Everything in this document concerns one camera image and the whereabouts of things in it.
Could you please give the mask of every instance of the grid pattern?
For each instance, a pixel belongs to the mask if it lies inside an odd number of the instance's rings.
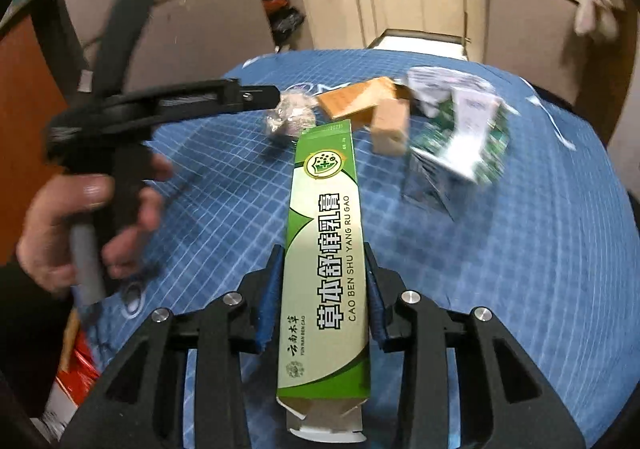
[[[564,136],[526,97],[519,77],[453,59],[408,52],[347,50],[265,56],[228,74],[281,90],[306,82],[336,86],[402,76],[412,66],[444,66],[491,82],[517,109],[503,178],[479,191],[457,221],[402,201],[402,159],[371,154],[369,135],[354,133],[363,226],[378,262],[409,288],[442,306],[491,308],[560,394],[592,445],[640,379],[640,241],[625,190],[591,127],[550,104]],[[158,306],[174,313],[204,307],[265,265],[284,241],[293,148],[270,143],[262,112],[166,125],[152,146],[177,166],[158,184],[167,198],[161,230],[146,251],[142,312],[127,319],[120,295],[102,305],[90,330],[104,366]],[[412,120],[412,132],[420,129]],[[242,360],[254,447],[297,448],[274,401],[276,350]],[[193,446],[193,368],[185,400],[185,444]],[[390,447],[401,380],[400,354],[372,347],[372,398],[365,430],[370,447]],[[450,447],[460,443],[452,391]]]

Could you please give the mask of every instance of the kitchen cabinet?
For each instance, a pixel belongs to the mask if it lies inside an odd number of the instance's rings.
[[[342,1],[343,48],[364,48],[358,0]]]
[[[305,0],[299,8],[316,50],[364,47],[358,0]]]
[[[462,37],[465,32],[464,0],[422,0],[424,31]]]
[[[382,10],[386,28],[424,31],[422,0],[382,0]]]
[[[588,39],[574,32],[577,9],[574,0],[489,0],[483,63],[573,105],[588,57]]]
[[[342,0],[305,0],[306,22],[316,50],[343,48]]]
[[[371,0],[371,2],[373,3],[373,23],[376,26],[376,35],[380,36],[388,28],[384,6],[382,0]]]
[[[470,61],[484,61],[486,43],[486,12],[488,0],[464,0],[465,5],[465,39],[466,56]]]
[[[378,37],[373,14],[373,0],[358,0],[358,8],[360,9],[360,22],[362,25],[364,46],[367,47]]]

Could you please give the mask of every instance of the human hand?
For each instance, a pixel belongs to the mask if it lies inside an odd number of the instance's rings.
[[[156,180],[172,177],[171,162],[154,155]],[[57,292],[76,283],[69,246],[68,217],[105,206],[113,197],[113,179],[105,175],[58,175],[36,194],[24,220],[16,255],[22,269],[42,288]],[[160,225],[162,196],[151,187],[140,191],[138,223],[122,230],[102,248],[102,260],[114,279],[139,269],[142,249]]]

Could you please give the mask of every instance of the cardboard box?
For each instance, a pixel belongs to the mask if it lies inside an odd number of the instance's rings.
[[[380,100],[371,121],[371,148],[376,154],[402,156],[409,141],[409,101]]]
[[[277,400],[293,434],[361,442],[370,394],[360,199],[351,123],[296,146],[287,225]]]

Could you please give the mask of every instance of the floor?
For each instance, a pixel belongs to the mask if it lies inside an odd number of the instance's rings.
[[[417,52],[421,54],[440,55],[466,61],[462,45],[433,41],[415,37],[387,36],[377,44],[376,50],[395,50],[398,52]]]

